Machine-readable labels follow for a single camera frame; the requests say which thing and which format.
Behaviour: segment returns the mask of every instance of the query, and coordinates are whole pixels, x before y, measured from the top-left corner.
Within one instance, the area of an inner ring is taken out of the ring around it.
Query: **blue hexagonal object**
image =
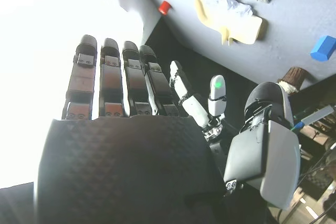
[[[336,49],[336,39],[331,36],[324,36],[317,41],[310,55],[318,61],[329,60]]]

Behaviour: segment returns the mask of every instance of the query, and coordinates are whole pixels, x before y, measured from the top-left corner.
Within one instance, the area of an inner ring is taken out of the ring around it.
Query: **red object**
[[[163,1],[159,7],[159,11],[163,15],[167,15],[170,8],[172,8],[172,6],[167,1]]]

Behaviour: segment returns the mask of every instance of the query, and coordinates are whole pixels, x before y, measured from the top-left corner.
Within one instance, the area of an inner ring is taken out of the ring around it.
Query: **robotic hand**
[[[126,41],[120,55],[106,39],[92,120],[96,39],[83,36],[73,60],[62,120],[51,124],[34,183],[36,223],[222,223],[214,213],[223,195],[242,184],[288,206],[300,156],[280,86],[251,93],[221,175],[209,143],[225,141],[222,76],[211,80],[207,112],[177,61],[168,83],[150,47]],[[180,116],[172,90],[193,119]]]

